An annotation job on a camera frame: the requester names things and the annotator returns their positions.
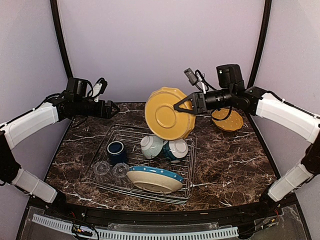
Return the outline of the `yellow plate with white rings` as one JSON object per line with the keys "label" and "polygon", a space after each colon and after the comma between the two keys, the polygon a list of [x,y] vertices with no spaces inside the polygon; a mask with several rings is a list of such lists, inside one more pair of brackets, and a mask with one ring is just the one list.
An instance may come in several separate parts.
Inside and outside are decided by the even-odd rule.
{"label": "yellow plate with white rings", "polygon": [[174,109],[174,104],[186,97],[180,89],[173,87],[164,86],[152,92],[145,104],[144,116],[156,136],[173,141],[184,139],[193,131],[196,116]]}

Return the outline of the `yellow polka dot plate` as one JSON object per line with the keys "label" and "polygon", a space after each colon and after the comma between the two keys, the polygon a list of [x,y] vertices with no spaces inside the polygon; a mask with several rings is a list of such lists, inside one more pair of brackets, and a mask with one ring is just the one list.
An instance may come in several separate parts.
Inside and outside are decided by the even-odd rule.
{"label": "yellow polka dot plate", "polygon": [[228,108],[222,108],[220,110],[214,110],[211,114],[213,123],[221,130],[226,132],[234,132],[240,130],[244,121],[242,116],[235,110],[232,110],[229,117],[224,119],[229,113]]}

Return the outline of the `large beige plate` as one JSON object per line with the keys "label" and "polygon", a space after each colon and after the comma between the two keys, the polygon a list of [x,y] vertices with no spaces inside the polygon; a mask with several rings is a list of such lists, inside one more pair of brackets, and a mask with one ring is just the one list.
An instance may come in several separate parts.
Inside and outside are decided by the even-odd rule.
{"label": "large beige plate", "polygon": [[129,171],[127,176],[135,187],[144,191],[165,195],[181,189],[184,180],[175,174],[173,176],[166,176],[146,171]]}

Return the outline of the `blue polka dot plate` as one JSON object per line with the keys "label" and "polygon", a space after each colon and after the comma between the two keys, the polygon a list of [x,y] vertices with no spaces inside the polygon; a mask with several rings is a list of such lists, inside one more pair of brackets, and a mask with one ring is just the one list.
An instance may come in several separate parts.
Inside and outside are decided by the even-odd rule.
{"label": "blue polka dot plate", "polygon": [[184,181],[184,178],[175,172],[162,169],[162,168],[151,167],[151,166],[144,166],[144,165],[132,166],[129,168],[127,173],[131,173],[131,172],[153,173],[153,174],[158,174],[158,175],[175,179],[181,183],[183,183]]}

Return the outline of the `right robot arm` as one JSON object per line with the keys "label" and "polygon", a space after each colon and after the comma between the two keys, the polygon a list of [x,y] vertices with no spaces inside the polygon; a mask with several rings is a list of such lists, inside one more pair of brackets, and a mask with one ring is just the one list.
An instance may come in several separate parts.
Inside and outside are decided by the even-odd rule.
{"label": "right robot arm", "polygon": [[275,122],[310,143],[301,161],[284,176],[276,180],[255,205],[255,213],[266,217],[275,203],[320,173],[320,116],[297,107],[273,91],[260,87],[245,87],[240,66],[226,64],[216,67],[220,89],[215,89],[199,71],[184,71],[191,85],[202,84],[198,92],[191,93],[174,104],[181,113],[200,115],[208,111],[228,107],[244,111],[252,116]]}

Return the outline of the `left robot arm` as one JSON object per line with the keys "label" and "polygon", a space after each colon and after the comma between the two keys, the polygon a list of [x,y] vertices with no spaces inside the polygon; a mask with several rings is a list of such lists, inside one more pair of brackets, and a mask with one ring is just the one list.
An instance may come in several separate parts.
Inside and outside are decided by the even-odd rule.
{"label": "left robot arm", "polygon": [[101,77],[95,84],[86,79],[71,77],[61,93],[47,96],[37,107],[0,125],[0,180],[16,186],[29,195],[51,204],[51,210],[60,218],[67,218],[70,206],[57,189],[22,168],[12,150],[23,140],[43,128],[72,119],[75,116],[111,119],[119,107],[111,100],[99,98],[108,86]]}

